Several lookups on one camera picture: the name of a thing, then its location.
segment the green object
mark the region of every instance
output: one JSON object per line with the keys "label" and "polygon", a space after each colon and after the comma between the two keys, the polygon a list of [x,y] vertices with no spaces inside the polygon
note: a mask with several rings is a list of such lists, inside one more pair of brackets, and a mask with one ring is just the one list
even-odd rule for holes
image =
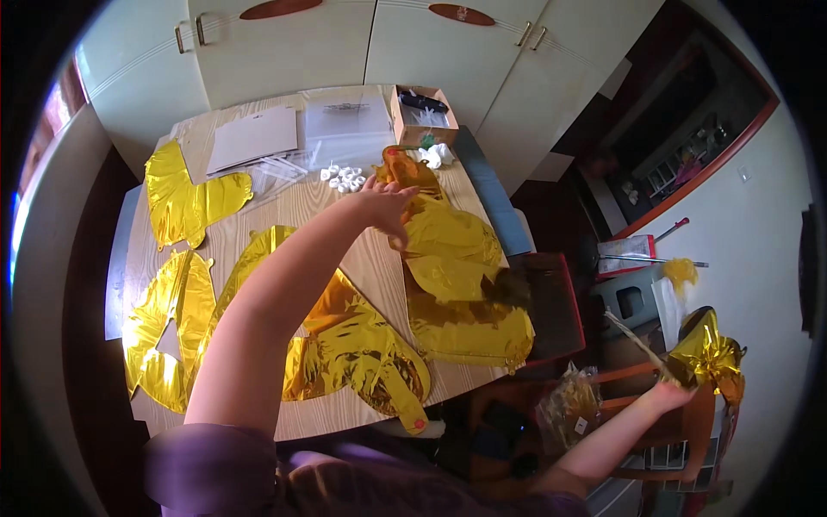
{"label": "green object", "polygon": [[435,146],[437,144],[437,141],[434,139],[431,133],[428,133],[427,135],[423,135],[422,140],[419,142],[419,144],[420,147],[429,149],[432,146]]}

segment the person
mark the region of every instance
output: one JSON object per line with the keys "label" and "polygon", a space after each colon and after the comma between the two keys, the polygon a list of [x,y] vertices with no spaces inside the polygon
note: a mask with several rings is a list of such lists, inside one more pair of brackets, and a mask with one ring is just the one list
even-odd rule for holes
{"label": "person", "polygon": [[294,330],[365,228],[379,229],[404,249],[400,216],[416,193],[373,176],[252,272],[215,329],[184,425],[146,445],[146,491],[163,515],[588,515],[589,488],[662,414],[690,400],[692,393],[657,383],[567,452],[519,500],[488,500],[423,458],[406,455],[398,442],[350,440],[359,429],[276,446]]}

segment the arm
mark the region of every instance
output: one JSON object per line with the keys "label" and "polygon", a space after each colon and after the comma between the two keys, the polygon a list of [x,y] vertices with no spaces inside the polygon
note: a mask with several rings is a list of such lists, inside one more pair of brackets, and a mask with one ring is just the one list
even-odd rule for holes
{"label": "arm", "polygon": [[694,391],[658,382],[617,416],[567,452],[532,487],[532,492],[566,491],[586,497],[665,413],[689,402]]}
{"label": "arm", "polygon": [[272,436],[296,328],[366,227],[388,233],[404,249],[407,235],[399,217],[416,193],[371,176],[361,192],[311,219],[262,261],[215,329],[184,423],[237,425]]}

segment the plastic bag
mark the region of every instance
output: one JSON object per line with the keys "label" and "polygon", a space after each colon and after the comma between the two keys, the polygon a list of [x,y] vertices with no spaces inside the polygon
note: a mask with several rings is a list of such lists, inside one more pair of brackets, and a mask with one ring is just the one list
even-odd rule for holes
{"label": "plastic bag", "polygon": [[573,362],[560,384],[534,409],[546,454],[571,449],[600,425],[600,386],[593,383],[597,368],[578,371]]}

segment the wooden table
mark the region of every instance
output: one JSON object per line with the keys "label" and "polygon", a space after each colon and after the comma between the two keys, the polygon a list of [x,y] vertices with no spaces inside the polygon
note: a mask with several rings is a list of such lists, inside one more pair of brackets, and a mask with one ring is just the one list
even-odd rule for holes
{"label": "wooden table", "polygon": [[[379,89],[386,102],[390,100],[390,86],[354,86],[344,89]],[[288,106],[298,111],[304,108],[312,96],[328,92],[329,89],[312,90],[208,112],[175,124],[170,135],[159,141],[159,146],[170,138],[177,138],[193,183],[199,184],[206,180],[206,169],[213,149],[213,134],[216,128],[231,120],[274,106]],[[380,156],[376,159],[376,164],[380,165]],[[207,228],[207,237],[197,252],[205,259],[215,259],[211,274],[217,295],[221,293],[241,251],[249,243],[251,230],[261,231],[274,224],[300,227],[312,216],[346,195],[318,181],[317,175],[317,171],[311,172],[308,178],[292,185],[271,201],[253,208],[245,206],[238,213]],[[454,207],[474,213],[490,223],[459,160],[455,160],[452,165],[443,165],[437,175]],[[141,301],[140,298],[150,280],[170,257],[170,248],[177,251],[187,249],[186,242],[179,242],[158,252],[148,212],[144,183],[129,237],[124,275],[124,316]],[[388,247],[387,237],[372,229],[364,231],[342,260],[342,270],[402,337],[416,347],[408,325],[402,261],[399,254]],[[158,348],[179,357],[174,322],[170,321]],[[458,365],[443,361],[430,361],[428,369],[431,372],[431,393],[425,405],[449,399],[508,373],[505,368]],[[134,418],[146,421],[150,436],[184,422],[182,414],[176,414],[158,405],[140,389],[136,391],[131,405]],[[334,394],[313,400],[283,402],[275,440],[332,433],[387,418],[389,417],[377,413],[365,404],[353,390],[343,388]]]}

